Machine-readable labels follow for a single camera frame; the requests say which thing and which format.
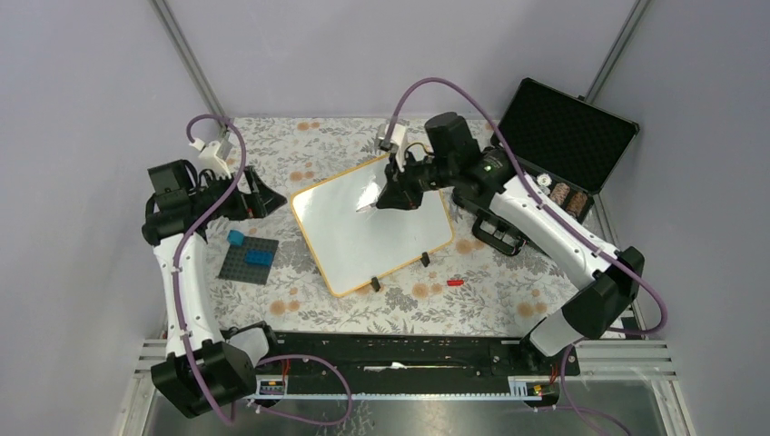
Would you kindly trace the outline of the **white red whiteboard marker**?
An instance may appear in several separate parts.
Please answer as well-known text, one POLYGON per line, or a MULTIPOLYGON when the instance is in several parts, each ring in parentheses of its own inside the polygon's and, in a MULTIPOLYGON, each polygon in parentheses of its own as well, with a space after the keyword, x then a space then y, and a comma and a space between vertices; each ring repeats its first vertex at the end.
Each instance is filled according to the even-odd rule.
POLYGON ((375 203, 370 203, 370 204, 367 204, 367 205, 364 205, 364 206, 358 208, 356 210, 356 213, 367 212, 369 210, 376 209, 376 208, 377 208, 377 206, 376 206, 375 203))

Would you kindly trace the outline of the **yellow framed whiteboard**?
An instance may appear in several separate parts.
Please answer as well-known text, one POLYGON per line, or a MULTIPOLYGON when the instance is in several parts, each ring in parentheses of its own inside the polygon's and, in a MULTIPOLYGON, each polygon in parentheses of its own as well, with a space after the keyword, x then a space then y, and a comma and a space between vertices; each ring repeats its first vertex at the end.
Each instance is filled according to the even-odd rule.
POLYGON ((454 230, 439 191, 415 211, 369 209, 385 185, 381 156, 291 196, 292 213, 331 295, 342 297, 449 245, 454 230))

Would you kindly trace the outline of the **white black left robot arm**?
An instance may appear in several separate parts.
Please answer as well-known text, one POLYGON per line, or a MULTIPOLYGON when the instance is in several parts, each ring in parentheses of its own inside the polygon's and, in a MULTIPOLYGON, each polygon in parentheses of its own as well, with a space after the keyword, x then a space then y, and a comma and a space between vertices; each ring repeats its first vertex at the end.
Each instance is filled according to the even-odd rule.
POLYGON ((154 387, 187 418, 219 410, 257 392, 256 371, 281 364, 280 346, 265 322, 219 328, 205 273, 206 228, 217 218, 264 218, 286 203, 253 166, 243 176, 247 193, 196 172, 187 160, 149 169, 153 194, 145 205, 142 234, 153 248, 168 314, 163 360, 151 369, 154 387))

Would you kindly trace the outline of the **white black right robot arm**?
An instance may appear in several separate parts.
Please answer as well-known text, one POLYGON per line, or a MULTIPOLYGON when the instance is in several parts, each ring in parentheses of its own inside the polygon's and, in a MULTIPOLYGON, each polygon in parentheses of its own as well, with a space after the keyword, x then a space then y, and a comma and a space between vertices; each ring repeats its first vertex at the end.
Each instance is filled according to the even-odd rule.
POLYGON ((600 338, 637 297, 642 253, 621 251, 584 228, 537 192, 531 177, 517 174, 504 150, 480 148, 464 117, 439 114, 424 128, 430 148, 418 160, 404 125, 379 127, 374 144, 390 156, 374 207, 416 210, 424 193, 451 187, 462 207, 523 234, 562 269, 578 292, 523 339, 520 359, 529 372, 546 372, 582 338, 600 338))

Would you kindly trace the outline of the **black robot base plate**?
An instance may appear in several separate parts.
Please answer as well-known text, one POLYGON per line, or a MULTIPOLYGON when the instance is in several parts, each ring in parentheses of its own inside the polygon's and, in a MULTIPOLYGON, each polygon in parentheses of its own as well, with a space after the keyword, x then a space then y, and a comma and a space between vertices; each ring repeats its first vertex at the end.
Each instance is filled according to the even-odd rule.
POLYGON ((576 352, 541 357, 517 338, 273 332, 268 337, 268 354, 291 356, 286 375, 281 373, 280 362, 264 364, 257 370, 260 375, 275 375, 282 381, 295 376, 339 381, 335 371, 348 384, 367 373, 507 376, 519 380, 533 377, 544 381, 561 374, 580 374, 576 352))

